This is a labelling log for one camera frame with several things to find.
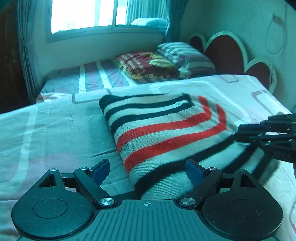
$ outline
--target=round pad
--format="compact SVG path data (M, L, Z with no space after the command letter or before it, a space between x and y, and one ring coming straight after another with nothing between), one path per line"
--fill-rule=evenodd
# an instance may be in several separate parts
M37 202L33 212L40 218L57 218L68 209L67 203L59 199L45 199Z
M262 213L261 206L248 199L232 201L228 204L228 209L233 216L241 219L253 219Z
M283 211L266 190L236 188L206 200L202 216L228 239L265 240L277 232Z
M38 195L24 195L12 209L20 235L34 239L61 239L84 228L94 215L89 201L59 188L39 188Z

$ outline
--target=crosshair mark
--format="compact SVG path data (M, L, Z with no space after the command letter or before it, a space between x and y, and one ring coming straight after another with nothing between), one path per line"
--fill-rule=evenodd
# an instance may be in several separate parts
M150 202L146 202L146 203L144 203L143 205L145 205L146 207L150 207L150 206L153 205L153 204L150 203Z

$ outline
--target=wooden door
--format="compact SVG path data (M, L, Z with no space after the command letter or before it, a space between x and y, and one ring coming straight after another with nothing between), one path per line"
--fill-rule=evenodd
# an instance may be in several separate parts
M28 105L17 33L17 0L0 9L0 113Z

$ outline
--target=window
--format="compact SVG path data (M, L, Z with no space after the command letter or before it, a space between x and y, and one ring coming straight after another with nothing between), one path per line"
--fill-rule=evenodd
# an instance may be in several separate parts
M166 0L48 2L46 32L49 42L100 32L164 33L168 18Z

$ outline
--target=pillow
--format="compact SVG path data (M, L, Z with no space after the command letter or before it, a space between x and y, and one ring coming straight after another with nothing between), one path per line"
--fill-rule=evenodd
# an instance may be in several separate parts
M163 18L137 18L131 23L131 25L165 28L166 20Z
M115 58L114 63L136 80L147 77L174 78L179 75L178 68L172 62L153 52L122 54Z
M215 66L211 60L187 43L160 44L157 51L180 68L180 77L189 78L216 74Z

